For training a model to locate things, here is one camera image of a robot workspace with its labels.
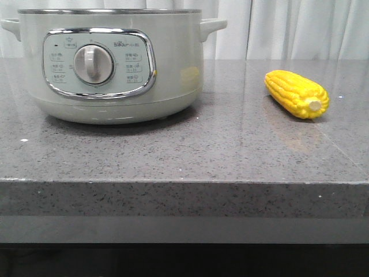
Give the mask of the white curtain backdrop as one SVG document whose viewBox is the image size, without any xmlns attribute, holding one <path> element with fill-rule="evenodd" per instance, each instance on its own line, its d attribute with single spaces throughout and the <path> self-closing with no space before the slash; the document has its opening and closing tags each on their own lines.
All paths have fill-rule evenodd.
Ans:
<svg viewBox="0 0 369 277">
<path fill-rule="evenodd" d="M 206 59 L 367 59 L 367 1 L 2 1 L 18 9 L 200 9 L 227 28 L 209 35 Z"/>
</svg>

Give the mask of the pale green electric cooking pot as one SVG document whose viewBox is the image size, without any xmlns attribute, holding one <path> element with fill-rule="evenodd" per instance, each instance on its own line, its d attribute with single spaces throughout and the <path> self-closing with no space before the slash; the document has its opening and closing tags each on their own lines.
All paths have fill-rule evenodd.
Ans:
<svg viewBox="0 0 369 277">
<path fill-rule="evenodd" d="M 28 91 L 65 121 L 114 125 L 182 111 L 202 91 L 203 43 L 227 21 L 198 9 L 20 9 L 1 20 L 23 45 Z M 99 85 L 74 72 L 85 45 L 102 46 L 114 71 Z"/>
</svg>

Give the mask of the yellow corn cob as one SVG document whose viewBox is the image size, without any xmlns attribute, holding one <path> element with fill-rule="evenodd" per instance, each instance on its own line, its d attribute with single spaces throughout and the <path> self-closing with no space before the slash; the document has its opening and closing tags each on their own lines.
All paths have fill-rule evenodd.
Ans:
<svg viewBox="0 0 369 277">
<path fill-rule="evenodd" d="M 329 108 L 327 90 L 299 74 L 273 70 L 265 75 L 264 82 L 272 98 L 297 118 L 318 118 Z"/>
</svg>

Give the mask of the grey round control knob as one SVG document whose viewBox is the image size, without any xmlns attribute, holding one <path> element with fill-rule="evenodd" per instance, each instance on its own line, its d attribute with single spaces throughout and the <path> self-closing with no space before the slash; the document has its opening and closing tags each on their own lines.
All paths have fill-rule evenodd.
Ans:
<svg viewBox="0 0 369 277">
<path fill-rule="evenodd" d="M 114 71 L 111 54 L 102 46 L 82 46 L 74 56 L 74 72 L 87 84 L 99 85 L 106 82 Z"/>
</svg>

